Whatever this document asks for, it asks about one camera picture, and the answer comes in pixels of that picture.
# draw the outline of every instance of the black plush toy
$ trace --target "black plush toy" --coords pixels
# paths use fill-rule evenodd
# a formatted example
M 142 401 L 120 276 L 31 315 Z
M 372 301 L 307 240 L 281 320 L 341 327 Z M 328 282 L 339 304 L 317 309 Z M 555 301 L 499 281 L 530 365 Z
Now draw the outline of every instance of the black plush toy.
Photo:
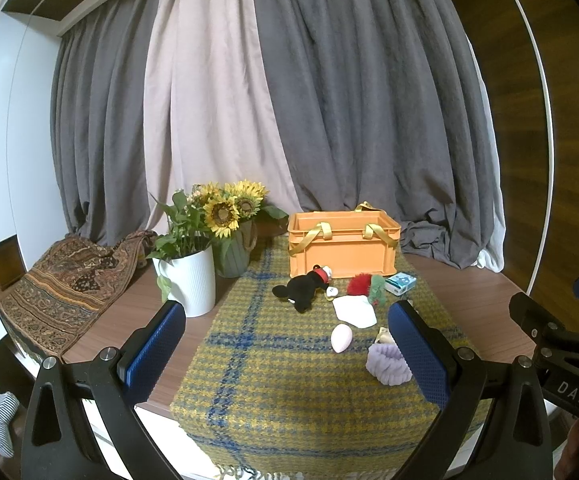
M 331 277 L 332 270 L 329 267 L 315 265 L 314 269 L 307 274 L 302 274 L 289 280 L 287 286 L 275 286 L 272 289 L 272 294 L 277 298 L 288 298 L 294 308 L 302 314 L 312 306 L 312 299 L 316 294 L 316 289 L 321 288 L 328 293 L 333 293 L 333 296 L 338 293 L 338 290 L 327 285 Z

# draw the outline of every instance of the metal screw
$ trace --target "metal screw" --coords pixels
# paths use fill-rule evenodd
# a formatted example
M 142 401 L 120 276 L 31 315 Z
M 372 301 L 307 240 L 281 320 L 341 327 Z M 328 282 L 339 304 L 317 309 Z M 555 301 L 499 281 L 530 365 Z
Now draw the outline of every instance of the metal screw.
M 116 348 L 114 348 L 113 346 L 108 346 L 107 348 L 103 348 L 103 350 L 101 350 L 101 353 L 98 355 L 103 361 L 109 361 L 111 359 L 114 359 L 116 355 Z
M 463 361 L 471 361 L 474 358 L 474 351 L 466 346 L 461 346 L 458 349 L 458 357 L 463 359 Z
M 43 368 L 49 370 L 50 368 L 54 368 L 56 364 L 56 358 L 54 356 L 50 356 L 43 361 Z
M 521 365 L 523 368 L 530 368 L 531 359 L 526 355 L 519 355 L 519 365 Z

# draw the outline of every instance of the wooden table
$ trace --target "wooden table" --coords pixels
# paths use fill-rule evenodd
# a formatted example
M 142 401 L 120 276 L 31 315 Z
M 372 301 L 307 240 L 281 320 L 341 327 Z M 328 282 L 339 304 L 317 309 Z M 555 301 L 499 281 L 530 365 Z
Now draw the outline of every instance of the wooden table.
M 531 355 L 534 343 L 509 318 L 508 303 L 520 289 L 502 274 L 486 269 L 453 269 L 421 256 L 407 255 L 441 303 L 487 360 L 511 362 Z M 224 298 L 234 280 L 217 278 L 217 298 Z M 67 362 L 90 360 L 106 346 L 121 347 L 137 328 L 147 325 L 161 307 L 153 266 L 139 270 L 127 291 L 103 313 L 92 328 L 64 354 Z M 207 334 L 218 308 L 187 320 L 177 346 L 148 402 L 142 407 L 171 418 L 169 404 L 194 353 Z

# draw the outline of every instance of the blue gripper pad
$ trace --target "blue gripper pad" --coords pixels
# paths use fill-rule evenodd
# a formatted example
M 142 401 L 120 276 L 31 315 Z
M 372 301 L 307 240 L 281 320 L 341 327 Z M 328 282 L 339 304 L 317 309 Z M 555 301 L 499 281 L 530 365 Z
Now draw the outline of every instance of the blue gripper pad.
M 174 303 L 124 373 L 124 397 L 130 404 L 145 402 L 163 373 L 185 331 L 185 310 Z
M 425 399 L 442 410 L 449 400 L 447 370 L 398 302 L 389 308 L 387 323 Z

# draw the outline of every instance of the green fuzzy object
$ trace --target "green fuzzy object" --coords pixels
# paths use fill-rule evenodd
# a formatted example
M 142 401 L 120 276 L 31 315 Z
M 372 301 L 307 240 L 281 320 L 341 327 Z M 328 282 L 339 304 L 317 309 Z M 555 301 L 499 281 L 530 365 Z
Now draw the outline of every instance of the green fuzzy object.
M 367 300 L 374 308 L 377 306 L 385 306 L 387 303 L 387 296 L 385 294 L 385 278 L 380 274 L 372 274 Z

